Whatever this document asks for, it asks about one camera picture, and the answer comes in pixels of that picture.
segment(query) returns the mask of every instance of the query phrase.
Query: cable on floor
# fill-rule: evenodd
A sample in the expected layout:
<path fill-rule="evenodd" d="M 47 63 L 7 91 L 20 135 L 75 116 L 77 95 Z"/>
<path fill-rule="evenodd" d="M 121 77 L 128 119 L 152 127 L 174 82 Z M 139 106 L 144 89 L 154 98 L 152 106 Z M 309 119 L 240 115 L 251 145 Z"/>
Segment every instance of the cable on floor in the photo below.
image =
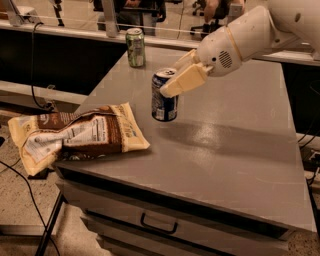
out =
<path fill-rule="evenodd" d="M 41 105 L 37 99 L 36 99 L 36 96 L 34 94 L 34 84 L 33 84 L 33 75 L 34 75 L 34 35 L 35 35 L 35 32 L 36 32 L 36 29 L 38 26 L 40 25 L 43 25 L 42 22 L 38 22 L 34 25 L 33 27 L 33 31 L 31 33 L 31 71 L 30 71 L 30 80 L 31 80 L 31 93 L 32 93 L 32 98 L 33 98 L 33 101 L 34 103 L 41 109 L 45 109 L 45 110 L 48 110 L 49 112 L 52 112 L 54 110 L 54 107 L 52 106 L 52 104 L 50 103 L 46 103 L 46 104 L 43 104 Z"/>
<path fill-rule="evenodd" d="M 32 189 L 31 189 L 31 186 L 30 186 L 30 183 L 28 182 L 28 180 L 27 180 L 20 172 L 18 172 L 17 170 L 15 170 L 15 169 L 14 169 L 13 167 L 11 167 L 10 165 L 7 165 L 6 163 L 4 163 L 4 162 L 1 161 L 1 160 L 0 160 L 0 163 L 1 163 L 2 165 L 6 166 L 7 168 L 9 168 L 10 170 L 12 170 L 13 172 L 15 172 L 18 176 L 20 176 L 20 177 L 27 183 L 27 186 L 28 186 L 28 188 L 29 188 L 30 196 L 31 196 L 32 202 L 33 202 L 33 204 L 34 204 L 34 207 L 36 208 L 36 211 L 37 211 L 37 213 L 38 213 L 38 215 L 39 215 L 39 217 L 40 217 L 40 220 L 41 220 L 41 222 L 42 222 L 42 224 L 43 224 L 44 230 L 47 232 L 47 231 L 48 231 L 47 225 L 45 224 L 45 222 L 44 222 L 44 220 L 43 220 L 43 217 L 42 217 L 42 215 L 41 215 L 41 213 L 40 213 L 40 210 L 39 210 L 39 208 L 38 208 L 38 206 L 37 206 L 37 204 L 36 204 L 36 201 L 35 201 L 35 199 L 34 199 L 33 192 L 32 192 Z M 57 245 L 55 244 L 55 242 L 53 241 L 53 239 L 52 239 L 51 237 L 50 237 L 50 241 L 52 242 L 54 248 L 56 249 L 57 255 L 60 256 L 59 249 L 58 249 Z"/>

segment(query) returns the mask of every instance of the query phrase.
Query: electrical cable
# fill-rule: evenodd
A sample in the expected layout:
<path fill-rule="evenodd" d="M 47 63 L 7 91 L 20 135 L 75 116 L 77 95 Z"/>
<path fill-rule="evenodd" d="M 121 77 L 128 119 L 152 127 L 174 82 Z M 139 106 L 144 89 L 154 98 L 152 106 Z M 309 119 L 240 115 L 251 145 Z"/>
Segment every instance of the electrical cable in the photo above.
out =
<path fill-rule="evenodd" d="M 21 158 L 19 158 L 14 164 L 10 165 L 10 167 L 15 166 L 17 163 L 19 163 Z M 5 170 L 9 169 L 8 167 L 4 168 L 3 170 L 0 171 L 0 173 L 3 173 Z"/>
<path fill-rule="evenodd" d="M 33 85 L 33 73 L 34 73 L 34 34 L 39 25 L 43 25 L 42 22 L 38 22 L 34 25 L 33 31 L 31 33 L 31 71 L 30 71 L 30 80 L 31 80 L 31 93 L 34 103 L 41 109 L 49 110 L 50 112 L 53 110 L 53 107 L 48 104 L 40 105 L 37 101 L 36 96 L 34 94 L 34 85 Z"/>
<path fill-rule="evenodd" d="M 32 189 L 31 189 L 31 186 L 30 186 L 28 180 L 27 180 L 20 172 L 18 172 L 18 171 L 15 170 L 14 168 L 12 168 L 10 165 L 7 165 L 6 163 L 4 163 L 4 162 L 1 161 L 1 160 L 0 160 L 0 163 L 1 163 L 2 165 L 6 166 L 7 168 L 9 168 L 10 170 L 12 170 L 13 172 L 15 172 L 17 175 L 19 175 L 19 176 L 27 183 L 27 186 L 28 186 L 28 188 L 29 188 L 30 196 L 31 196 L 32 202 L 33 202 L 33 204 L 34 204 L 34 207 L 36 208 L 36 211 L 37 211 L 37 213 L 38 213 L 38 215 L 39 215 L 39 217 L 40 217 L 40 220 L 41 220 L 41 222 L 42 222 L 42 224 L 43 224 L 44 230 L 47 232 L 47 231 L 48 231 L 47 225 L 45 224 L 45 222 L 44 222 L 44 220 L 43 220 L 43 217 L 42 217 L 42 215 L 41 215 L 41 213 L 40 213 L 40 210 L 39 210 L 39 208 L 38 208 L 38 206 L 37 206 L 37 204 L 36 204 L 36 201 L 35 201 L 35 199 L 34 199 L 33 192 L 32 192 Z M 53 239 L 52 239 L 51 237 L 50 237 L 50 241 L 52 242 L 52 244 L 53 244 L 53 246 L 54 246 L 54 248 L 55 248 L 58 256 L 60 256 L 59 249 L 58 249 L 57 245 L 55 244 L 55 242 L 53 241 Z"/>
<path fill-rule="evenodd" d="M 312 136 L 312 138 L 308 142 L 300 146 L 300 150 L 305 148 L 307 145 L 309 145 L 317 137 L 318 134 L 320 134 L 320 129 L 315 133 L 315 135 Z"/>
<path fill-rule="evenodd" d="M 181 16 L 180 16 L 180 21 L 179 21 L 179 32 L 178 32 L 177 39 L 179 39 L 179 37 L 180 37 L 183 12 L 184 12 L 184 1 L 182 1 L 182 10 L 181 10 Z"/>
<path fill-rule="evenodd" d="M 310 83 L 310 85 L 309 85 L 309 88 L 310 88 L 312 91 L 314 91 L 316 94 L 318 94 L 318 95 L 320 96 L 320 93 L 319 93 L 318 91 L 316 91 L 316 90 L 312 87 L 312 84 L 313 84 L 314 82 L 320 82 L 320 80 L 312 81 L 312 82 Z M 308 130 L 307 130 L 307 131 L 305 132 L 305 134 L 298 140 L 298 142 L 302 141 L 302 140 L 308 135 L 308 133 L 311 131 L 311 129 L 312 129 L 313 125 L 314 125 L 314 122 L 316 121 L 319 113 L 320 113 L 320 109 L 319 109 L 319 110 L 317 111 L 317 113 L 314 115 L 314 117 L 313 117 L 313 119 L 312 119 L 312 121 L 311 121 L 311 124 L 310 124 Z"/>

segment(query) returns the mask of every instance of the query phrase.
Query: drawer handle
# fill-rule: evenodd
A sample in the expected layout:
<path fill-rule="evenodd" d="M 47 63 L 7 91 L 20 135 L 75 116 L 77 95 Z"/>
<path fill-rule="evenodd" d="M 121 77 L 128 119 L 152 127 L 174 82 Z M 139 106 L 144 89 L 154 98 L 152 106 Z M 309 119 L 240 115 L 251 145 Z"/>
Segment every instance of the drawer handle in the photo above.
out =
<path fill-rule="evenodd" d="M 145 228 L 150 228 L 150 229 L 153 229 L 153 230 L 156 230 L 158 232 L 162 232 L 162 233 L 165 233 L 167 235 L 172 235 L 174 234 L 176 231 L 177 231 L 177 227 L 178 227 L 178 223 L 175 222 L 174 223 L 174 226 L 173 226 L 173 229 L 172 230 L 164 230 L 164 229 L 161 229 L 161 228 L 156 228 L 154 226 L 151 226 L 151 225 L 148 225 L 147 223 L 144 222 L 144 218 L 146 217 L 146 214 L 145 213 L 142 213 L 141 215 L 141 219 L 140 219 L 140 223 L 143 227 Z"/>

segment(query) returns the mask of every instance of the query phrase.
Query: blue soda can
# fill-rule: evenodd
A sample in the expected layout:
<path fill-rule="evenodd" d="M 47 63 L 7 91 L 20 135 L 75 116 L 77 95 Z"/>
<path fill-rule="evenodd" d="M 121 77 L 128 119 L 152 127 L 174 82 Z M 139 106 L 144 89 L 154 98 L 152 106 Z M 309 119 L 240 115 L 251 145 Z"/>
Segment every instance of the blue soda can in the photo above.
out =
<path fill-rule="evenodd" d="M 162 68 L 152 77 L 152 116 L 154 119 L 169 122 L 177 117 L 178 97 L 166 98 L 160 88 L 177 72 L 174 68 Z"/>

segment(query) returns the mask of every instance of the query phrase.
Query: can lid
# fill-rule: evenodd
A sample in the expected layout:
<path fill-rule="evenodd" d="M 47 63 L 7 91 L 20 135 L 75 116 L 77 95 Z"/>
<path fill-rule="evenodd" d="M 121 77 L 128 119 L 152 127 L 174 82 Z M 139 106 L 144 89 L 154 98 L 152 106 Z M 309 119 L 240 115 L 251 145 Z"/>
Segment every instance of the can lid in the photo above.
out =
<path fill-rule="evenodd" d="M 156 75 L 162 78 L 171 78 L 176 72 L 175 68 L 162 68 L 156 71 Z"/>
<path fill-rule="evenodd" d="M 127 34 L 129 34 L 129 35 L 140 35 L 141 33 L 142 33 L 141 28 L 129 28 L 127 30 Z"/>

